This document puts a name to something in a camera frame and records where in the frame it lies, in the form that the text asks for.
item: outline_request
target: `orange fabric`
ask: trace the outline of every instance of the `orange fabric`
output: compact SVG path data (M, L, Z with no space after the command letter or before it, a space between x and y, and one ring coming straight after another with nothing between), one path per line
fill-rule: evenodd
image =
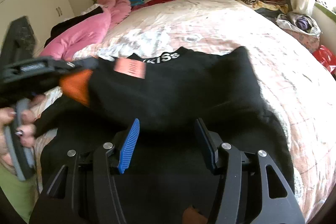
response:
M78 73L62 77L59 81L59 85L66 96L85 106L89 106L88 85L91 75L92 70L82 70Z

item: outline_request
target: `red plastic bag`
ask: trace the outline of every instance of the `red plastic bag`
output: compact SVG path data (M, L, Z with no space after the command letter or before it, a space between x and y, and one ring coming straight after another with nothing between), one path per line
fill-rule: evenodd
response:
M313 56L328 70L328 72L331 74L336 72L336 57L327 47L321 45L315 52L313 52Z

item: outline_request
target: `white wardrobe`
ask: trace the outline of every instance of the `white wardrobe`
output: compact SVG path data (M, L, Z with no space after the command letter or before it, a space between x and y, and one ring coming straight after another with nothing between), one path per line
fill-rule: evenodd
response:
M27 16L36 37L34 55L38 55L50 37L51 28L74 17L68 0L0 0L0 47L12 20Z

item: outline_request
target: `hand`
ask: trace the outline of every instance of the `hand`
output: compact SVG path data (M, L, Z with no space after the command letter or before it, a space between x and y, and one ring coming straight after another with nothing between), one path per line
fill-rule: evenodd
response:
M30 107L33 107L44 100L44 95L38 95L31 101ZM4 126L8 125L14 119L16 113L12 108L6 107L0 109L0 157L8 165L12 166L12 159L8 152L6 145L6 139L4 135ZM35 115L31 110L24 110L21 113L22 125L17 128L17 131L22 132L20 137L21 144L25 147L32 147L35 143L34 133L35 126L33 122L35 120Z

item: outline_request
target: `bed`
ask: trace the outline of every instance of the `bed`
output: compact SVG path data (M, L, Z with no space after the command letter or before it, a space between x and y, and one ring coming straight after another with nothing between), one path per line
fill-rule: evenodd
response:
M306 222L326 201L336 182L336 82L296 39L235 0L175 0L132 12L108 31L101 44L74 55L142 58L179 47L226 54L245 46L268 108L287 137L295 176L295 197ZM61 95L59 88L35 111L39 115ZM38 138L39 158L55 132Z

